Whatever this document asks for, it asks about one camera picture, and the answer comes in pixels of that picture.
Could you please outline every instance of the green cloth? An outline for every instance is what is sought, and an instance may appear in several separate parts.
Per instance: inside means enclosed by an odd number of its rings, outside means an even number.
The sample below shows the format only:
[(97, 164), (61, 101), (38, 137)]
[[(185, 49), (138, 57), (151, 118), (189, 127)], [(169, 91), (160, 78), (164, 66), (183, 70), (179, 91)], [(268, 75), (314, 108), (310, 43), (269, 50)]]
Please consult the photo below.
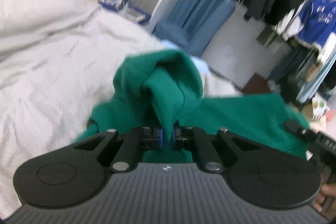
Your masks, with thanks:
[(305, 157), (307, 144), (285, 131), (287, 119), (303, 127), (303, 116), (289, 108), (279, 95), (245, 95), (202, 99), (202, 81), (184, 53), (168, 50), (128, 57), (118, 69), (114, 97), (94, 108), (93, 122), (80, 140), (114, 128), (127, 133), (132, 128), (160, 123), (164, 129), (161, 151), (147, 151), (144, 162), (192, 162), (189, 151), (171, 148), (173, 124), (203, 128), (216, 134), (218, 128), (261, 142), (292, 155)]

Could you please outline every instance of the white bedsheet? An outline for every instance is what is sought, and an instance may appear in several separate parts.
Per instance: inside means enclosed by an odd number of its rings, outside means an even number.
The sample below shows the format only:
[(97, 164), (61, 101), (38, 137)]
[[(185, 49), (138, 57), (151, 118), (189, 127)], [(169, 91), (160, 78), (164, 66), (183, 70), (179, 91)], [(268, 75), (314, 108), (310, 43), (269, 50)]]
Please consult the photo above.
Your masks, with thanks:
[[(114, 93), (126, 55), (162, 50), (141, 27), (91, 0), (0, 0), (0, 217), (20, 202), (12, 177), (26, 160), (68, 145)], [(236, 96), (201, 75), (205, 96)]]

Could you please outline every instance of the white floor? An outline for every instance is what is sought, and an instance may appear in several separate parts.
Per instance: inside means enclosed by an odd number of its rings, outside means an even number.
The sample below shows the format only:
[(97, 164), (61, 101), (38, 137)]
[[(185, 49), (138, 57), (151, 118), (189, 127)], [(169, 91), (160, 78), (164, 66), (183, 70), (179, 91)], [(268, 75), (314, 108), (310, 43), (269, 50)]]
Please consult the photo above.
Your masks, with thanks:
[(218, 31), (210, 42), (202, 59), (210, 67), (231, 79), (242, 88), (257, 72), (267, 78), (271, 70), (287, 55), (287, 44), (274, 53), (263, 47), (255, 39), (265, 27), (261, 21), (244, 20), (246, 9), (238, 10)]

